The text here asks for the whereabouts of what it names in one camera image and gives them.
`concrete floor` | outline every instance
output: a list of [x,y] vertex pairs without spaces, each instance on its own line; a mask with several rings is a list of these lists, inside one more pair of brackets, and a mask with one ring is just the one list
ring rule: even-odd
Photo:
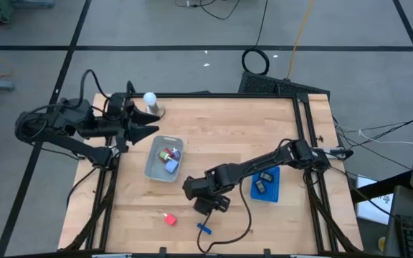
[[[260,44],[291,45],[309,0],[270,0]],[[401,0],[413,27],[413,0]],[[0,27],[0,45],[70,44],[84,0],[57,0],[49,10],[17,10],[11,27]],[[234,1],[210,9],[226,14]],[[264,1],[242,0],[226,21],[201,9],[175,7],[173,1],[92,0],[78,45],[250,45],[254,44]],[[392,0],[316,1],[301,45],[411,46]],[[0,236],[32,148],[14,137],[21,111],[46,104],[65,58],[64,51],[0,51],[14,67],[14,92],[0,92]],[[81,74],[94,69],[105,92],[124,91],[131,80],[137,91],[236,92],[242,51],[76,51],[61,97],[76,97]],[[268,51],[269,76],[283,78],[290,52]],[[251,70],[263,61],[250,54]],[[4,71],[0,63],[0,72]],[[298,52],[293,82],[331,91],[331,107],[340,124],[365,128],[413,119],[413,52]],[[87,80],[85,97],[97,90]],[[384,140],[413,141],[413,124]],[[412,165],[413,147],[370,143],[386,156]],[[352,173],[383,179],[402,171],[393,163],[355,149],[346,162]],[[42,153],[6,255],[53,252],[65,216],[65,199],[77,162]]]

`blue block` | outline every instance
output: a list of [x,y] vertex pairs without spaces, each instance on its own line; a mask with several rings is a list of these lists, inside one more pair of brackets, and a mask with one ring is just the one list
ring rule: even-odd
[[178,167],[178,161],[170,160],[165,164],[165,170],[169,173],[173,173]]
[[[278,195],[280,194],[280,167],[273,167],[262,171],[273,176],[272,182],[261,180],[261,178],[259,178],[260,172],[252,176],[250,191],[251,198],[255,200],[271,201],[277,203]],[[264,193],[260,193],[259,190],[257,190],[256,181],[259,180],[261,180],[262,184],[265,187],[266,191]]]
[[173,158],[177,161],[179,161],[179,159],[181,158],[181,153],[179,152],[179,150],[176,150],[175,148],[173,149]]
[[211,229],[207,228],[206,226],[201,226],[201,223],[197,223],[197,227],[207,234],[212,234]]

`wooden tabletop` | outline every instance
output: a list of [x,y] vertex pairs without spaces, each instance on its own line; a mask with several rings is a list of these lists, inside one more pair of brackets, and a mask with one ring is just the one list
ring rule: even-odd
[[[103,106],[103,97],[95,96],[95,106]],[[134,99],[140,110],[146,106]],[[113,204],[107,252],[157,253],[167,247],[169,253],[199,253],[197,223],[205,216],[196,212],[181,189],[187,176],[203,177],[204,171],[222,163],[240,163],[273,151],[283,138],[297,139],[298,133],[292,100],[286,99],[222,99],[161,98],[166,114],[154,123],[160,130],[148,136],[128,153],[122,154]],[[338,145],[331,110],[325,95],[310,95],[315,132],[323,136],[320,147]],[[308,137],[303,117],[305,138]],[[156,135],[168,135],[184,141],[179,177],[174,183],[154,181],[144,176],[148,153]],[[104,139],[92,139],[90,145],[104,145]],[[343,170],[340,161],[331,164]],[[87,161],[80,161],[76,179],[89,170]],[[289,166],[280,167],[280,200],[278,203],[250,198],[250,178],[243,191],[252,212],[252,228],[239,242],[216,245],[211,252],[223,254],[261,254],[270,248],[273,254],[315,254],[313,223],[310,215],[303,172]],[[362,249],[358,225],[346,183],[346,177],[335,170],[325,172],[326,188],[334,220],[343,233]],[[95,195],[98,172],[73,193],[66,213],[59,247],[68,245],[89,219]],[[229,211],[215,211],[206,225],[213,233],[202,234],[204,249],[212,241],[238,237],[247,227],[248,217],[238,188],[226,194],[232,202]],[[163,220],[163,213],[177,217],[176,226]],[[326,224],[320,216],[325,249],[329,249]],[[95,246],[98,246],[102,222],[98,222]]]

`white paper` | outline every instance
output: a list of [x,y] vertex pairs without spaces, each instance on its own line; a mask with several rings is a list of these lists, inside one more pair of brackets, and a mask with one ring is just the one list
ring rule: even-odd
[[[374,180],[358,177],[356,180],[356,187],[360,188],[362,186],[367,186],[369,184],[376,183]],[[375,204],[377,204],[380,208],[384,209],[385,211],[391,211],[391,203],[393,202],[393,194],[388,194],[385,196],[380,196],[373,198]],[[356,215],[358,218],[367,219],[370,221],[374,221],[380,224],[388,224],[389,216],[385,214],[383,211],[376,208],[368,201],[362,201],[357,203],[356,205]]]

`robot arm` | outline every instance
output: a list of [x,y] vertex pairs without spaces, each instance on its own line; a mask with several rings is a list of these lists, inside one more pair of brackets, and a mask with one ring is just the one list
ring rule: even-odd
[[222,194],[231,191],[242,179],[259,171],[279,165],[296,169],[311,168],[324,171],[330,163],[322,150],[312,149],[305,140],[290,140],[271,153],[264,154],[244,163],[222,164],[205,171],[203,178],[188,178],[183,190],[187,199],[197,198],[194,208],[207,215],[212,209],[227,211],[230,199]]
[[108,100],[103,116],[93,115],[87,100],[60,100],[51,113],[24,112],[16,121],[15,135],[25,143],[48,142],[88,158],[94,167],[110,168],[113,152],[109,147],[92,147],[72,136],[77,132],[85,139],[115,137],[117,149],[128,151],[126,141],[137,143],[156,132],[157,126],[145,126],[159,117],[142,113],[130,101],[129,94],[115,93]]

